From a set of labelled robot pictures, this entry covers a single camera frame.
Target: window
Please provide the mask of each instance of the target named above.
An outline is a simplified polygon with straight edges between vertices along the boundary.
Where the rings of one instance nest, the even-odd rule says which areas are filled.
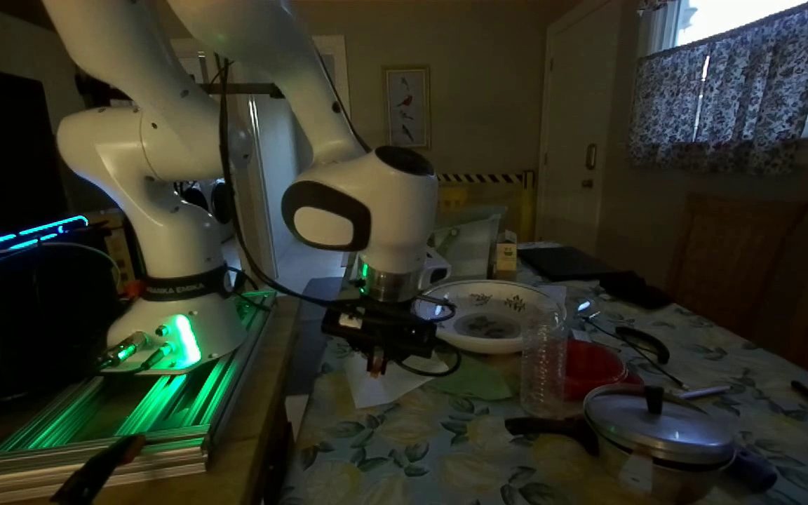
[[[780,165],[789,165],[791,140],[808,137],[808,0],[646,0],[646,6],[633,154],[640,116],[653,121],[660,116],[682,123],[664,121],[660,133],[647,128],[646,154],[671,159],[721,154],[716,171],[737,165],[737,157],[745,165],[783,157]]]
[[[675,43],[689,44],[754,19],[762,19],[777,11],[789,11],[808,0],[679,0],[679,23],[675,23]]]

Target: bowl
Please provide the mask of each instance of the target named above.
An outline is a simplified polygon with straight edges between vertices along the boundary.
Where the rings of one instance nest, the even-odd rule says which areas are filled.
[[[549,300],[515,280],[442,280],[423,297],[449,300],[455,316],[438,322],[438,339],[469,353],[518,353],[522,337],[538,325]],[[438,304],[417,297],[411,312],[423,319],[434,316]]]

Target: table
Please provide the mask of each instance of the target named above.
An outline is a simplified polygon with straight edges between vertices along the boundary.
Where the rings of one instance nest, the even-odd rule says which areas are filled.
[[[549,286],[524,269],[518,280]],[[726,385],[699,408],[777,471],[766,495],[721,476],[700,502],[808,502],[808,402],[791,391],[791,380],[808,385],[808,371],[675,304],[660,312],[616,300],[601,305],[616,322],[657,333],[685,385]],[[615,352],[637,375],[657,380],[630,352]],[[589,458],[560,434],[504,433],[504,417],[522,413],[518,357],[472,357],[456,373],[484,371],[487,380],[472,392],[452,392],[438,380],[393,405],[357,409],[338,371],[347,353],[341,339],[322,353],[279,502],[650,502],[615,479],[616,460]]]

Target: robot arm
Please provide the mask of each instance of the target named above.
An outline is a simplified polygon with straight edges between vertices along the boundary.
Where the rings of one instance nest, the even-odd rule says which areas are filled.
[[[407,150],[368,152],[336,99],[322,58],[284,0],[167,0],[184,27],[237,67],[278,85],[310,144],[310,165],[284,196],[284,220],[310,246],[357,251],[365,294],[416,294],[434,225],[434,175]]]
[[[223,272],[219,227],[204,210],[184,206],[167,182],[219,176],[222,128],[229,169],[250,169],[250,123],[222,123],[214,99],[181,74],[148,4],[44,0],[44,9],[73,61],[131,99],[131,106],[79,112],[58,127],[63,164],[120,206],[148,269],[148,293],[108,329],[108,345],[117,349],[131,333],[160,330],[166,319],[184,316],[177,329],[192,329],[197,339],[181,339],[192,345],[184,345],[184,357],[166,373],[233,352],[244,333],[219,290]],[[365,304],[336,314],[336,333],[368,352],[373,337],[378,349],[394,349],[394,337],[387,339],[387,319],[407,322],[400,305],[416,297],[434,222],[428,164],[407,150],[368,152],[358,144],[289,6],[171,0],[171,9],[202,44],[233,58],[237,79],[270,79],[289,99],[310,144],[310,165],[284,196],[286,225],[310,246],[361,256]],[[389,357],[427,353],[427,333],[432,330],[403,325],[400,339],[411,343],[400,343]]]

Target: window curtain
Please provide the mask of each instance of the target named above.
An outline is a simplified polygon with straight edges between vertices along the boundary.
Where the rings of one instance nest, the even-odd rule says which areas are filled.
[[[707,175],[793,175],[808,116],[808,4],[640,58],[630,159]]]

